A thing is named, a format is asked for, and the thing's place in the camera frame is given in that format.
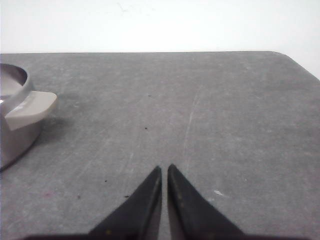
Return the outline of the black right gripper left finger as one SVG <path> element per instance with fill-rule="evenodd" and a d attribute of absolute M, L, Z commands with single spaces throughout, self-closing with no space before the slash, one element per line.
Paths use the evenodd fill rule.
<path fill-rule="evenodd" d="M 142 240 L 162 197 L 162 170 L 156 166 L 137 189 L 89 235 L 100 240 Z"/>

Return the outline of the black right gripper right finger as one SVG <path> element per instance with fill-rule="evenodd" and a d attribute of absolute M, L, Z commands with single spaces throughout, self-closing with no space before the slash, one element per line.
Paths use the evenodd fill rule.
<path fill-rule="evenodd" d="M 186 240 L 229 240 L 245 233 L 213 207 L 175 164 L 167 170 L 168 196 Z"/>

